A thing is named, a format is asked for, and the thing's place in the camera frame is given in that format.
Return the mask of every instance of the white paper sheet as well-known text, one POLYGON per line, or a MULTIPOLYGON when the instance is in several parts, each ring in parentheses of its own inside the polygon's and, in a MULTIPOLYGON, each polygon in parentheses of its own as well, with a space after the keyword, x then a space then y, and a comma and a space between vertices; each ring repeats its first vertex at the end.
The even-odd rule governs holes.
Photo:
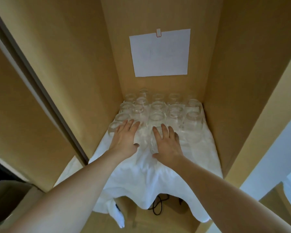
POLYGON ((190 29, 130 36, 136 77, 187 74, 190 29))

